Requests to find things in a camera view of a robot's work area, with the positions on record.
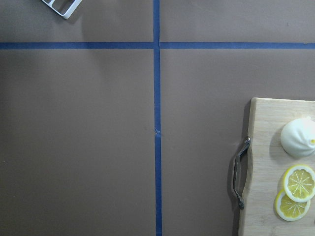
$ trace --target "white dumpling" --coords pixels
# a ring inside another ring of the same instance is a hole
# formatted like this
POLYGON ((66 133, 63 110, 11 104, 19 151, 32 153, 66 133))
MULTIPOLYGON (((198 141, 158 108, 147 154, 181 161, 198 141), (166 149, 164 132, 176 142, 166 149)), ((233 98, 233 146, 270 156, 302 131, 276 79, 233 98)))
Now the white dumpling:
POLYGON ((281 132, 281 145, 293 157, 315 155, 315 122, 300 118, 286 124, 281 132))

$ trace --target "blue tape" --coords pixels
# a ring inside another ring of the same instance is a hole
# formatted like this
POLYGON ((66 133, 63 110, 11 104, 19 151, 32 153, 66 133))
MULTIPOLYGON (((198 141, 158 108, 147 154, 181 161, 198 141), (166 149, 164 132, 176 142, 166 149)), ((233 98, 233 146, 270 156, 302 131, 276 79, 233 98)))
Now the blue tape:
POLYGON ((156 235, 162 236, 162 167, 161 167, 161 85, 159 49, 159 0, 153 0, 154 50, 154 114, 155 114, 155 172, 156 172, 156 235))
POLYGON ((315 43, 161 42, 161 49, 315 49, 315 43))
POLYGON ((153 49, 150 42, 0 43, 0 49, 153 49))

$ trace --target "yellow lemon slice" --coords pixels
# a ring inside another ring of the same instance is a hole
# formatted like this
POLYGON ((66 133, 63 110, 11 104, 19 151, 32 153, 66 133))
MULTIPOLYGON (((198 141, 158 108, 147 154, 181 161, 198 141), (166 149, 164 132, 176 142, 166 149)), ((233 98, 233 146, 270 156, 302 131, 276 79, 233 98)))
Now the yellow lemon slice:
POLYGON ((292 166, 284 174, 283 188, 293 201, 307 202, 315 195, 315 172, 307 165, 292 166))
POLYGON ((291 200, 284 190, 281 190, 276 196, 275 209, 277 214, 286 221, 295 221, 301 219, 309 210, 311 200, 305 203, 297 203, 291 200))

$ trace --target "wooden tray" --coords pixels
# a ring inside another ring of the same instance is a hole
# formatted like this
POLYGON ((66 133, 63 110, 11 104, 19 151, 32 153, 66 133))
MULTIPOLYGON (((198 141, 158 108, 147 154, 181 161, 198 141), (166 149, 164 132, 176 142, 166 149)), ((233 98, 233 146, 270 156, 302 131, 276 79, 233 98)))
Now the wooden tray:
POLYGON ((248 172, 242 197, 239 236, 311 236, 315 234, 315 198, 309 212, 300 220, 287 222, 274 210, 281 179, 287 168, 307 164, 315 170, 315 157, 295 159, 282 148, 280 133, 289 121, 315 118, 315 102, 253 98, 248 136, 248 172))

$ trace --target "white plastic object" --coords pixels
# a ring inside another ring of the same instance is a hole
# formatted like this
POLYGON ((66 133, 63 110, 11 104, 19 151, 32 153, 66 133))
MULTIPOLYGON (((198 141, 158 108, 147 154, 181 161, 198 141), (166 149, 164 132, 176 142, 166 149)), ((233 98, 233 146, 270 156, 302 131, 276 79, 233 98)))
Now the white plastic object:
POLYGON ((71 14, 74 12, 74 10, 78 7, 78 5, 81 3, 82 0, 74 0, 71 6, 68 8, 68 10, 64 13, 61 14, 61 12, 57 11, 54 7, 53 4, 55 0, 50 0, 50 2, 46 2, 45 0, 42 0, 44 3, 47 4, 51 9, 53 9, 58 15, 62 16, 65 19, 68 19, 71 14))

